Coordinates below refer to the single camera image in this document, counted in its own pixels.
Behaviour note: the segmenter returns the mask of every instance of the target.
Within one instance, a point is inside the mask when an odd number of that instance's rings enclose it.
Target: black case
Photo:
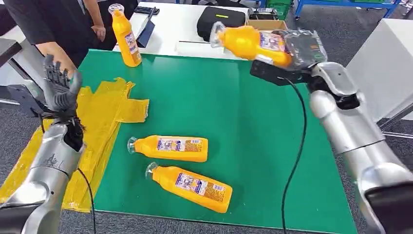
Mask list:
[[[198,35],[209,42],[212,25],[221,21],[226,27],[239,27],[245,24],[245,13],[207,6],[198,19]]]

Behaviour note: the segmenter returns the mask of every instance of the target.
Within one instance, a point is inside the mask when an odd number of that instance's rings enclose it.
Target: blue shelf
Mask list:
[[[396,9],[401,0],[395,0],[394,3],[367,3],[367,2],[352,2],[349,0],[341,0],[339,2],[335,1],[320,1],[320,0],[297,0],[298,6],[295,12],[296,19],[300,17],[300,12],[304,5],[322,5],[322,6],[352,6],[352,7],[362,7],[362,8],[386,8],[387,12],[383,18],[389,17],[392,12]]]

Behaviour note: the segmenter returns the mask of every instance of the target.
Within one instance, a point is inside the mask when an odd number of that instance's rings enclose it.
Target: white table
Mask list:
[[[160,9],[159,14],[151,18],[151,21],[155,24],[155,28],[146,48],[139,48],[140,53],[239,59],[230,51],[224,50],[223,48],[211,48],[209,43],[199,43],[205,41],[198,36],[196,24],[206,6],[157,2],[140,2],[139,6],[156,7]],[[220,8],[244,12],[245,15],[248,12],[248,8]],[[137,37],[146,18],[147,15],[144,14],[134,13],[132,15],[130,22],[135,37]],[[115,46],[113,50],[120,51],[118,46]]]
[[[413,21],[382,19],[347,65],[374,121],[413,103]],[[413,120],[413,114],[405,117]]]

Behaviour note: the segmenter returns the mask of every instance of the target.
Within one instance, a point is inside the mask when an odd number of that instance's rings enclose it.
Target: black cable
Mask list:
[[[281,201],[282,230],[283,230],[284,234],[286,234],[287,229],[285,228],[285,217],[284,217],[285,197],[287,196],[288,186],[290,185],[291,179],[293,178],[294,172],[296,171],[298,162],[300,161],[300,158],[301,158],[302,147],[304,145],[305,134],[307,132],[307,113],[305,111],[304,99],[302,98],[302,95],[298,91],[298,88],[296,87],[296,85],[287,78],[284,78],[284,80],[286,80],[288,83],[290,83],[291,87],[293,87],[294,91],[296,91],[297,96],[301,101],[302,114],[303,114],[303,117],[304,117],[304,125],[302,127],[302,137],[301,137],[300,149],[298,150],[296,162],[294,163],[293,169],[291,170],[290,176],[288,177],[287,183],[285,184],[284,192],[282,193],[282,201]]]
[[[38,116],[39,116],[39,120],[40,120],[41,131],[44,133],[43,118],[41,117],[41,115],[38,115]]]
[[[96,234],[96,219],[94,217],[94,202],[93,202],[92,189],[91,189],[90,183],[89,183],[88,179],[86,178],[85,174],[83,173],[83,171],[81,171],[80,168],[78,168],[77,170],[82,174],[83,178],[85,179],[86,183],[88,184],[89,195],[91,197],[91,202],[92,202],[93,233]]]

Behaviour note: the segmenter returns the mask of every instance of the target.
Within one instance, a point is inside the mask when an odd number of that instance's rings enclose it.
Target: cardboard box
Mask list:
[[[247,25],[253,26],[261,31],[287,30],[287,25],[283,20],[252,19],[248,20]]]

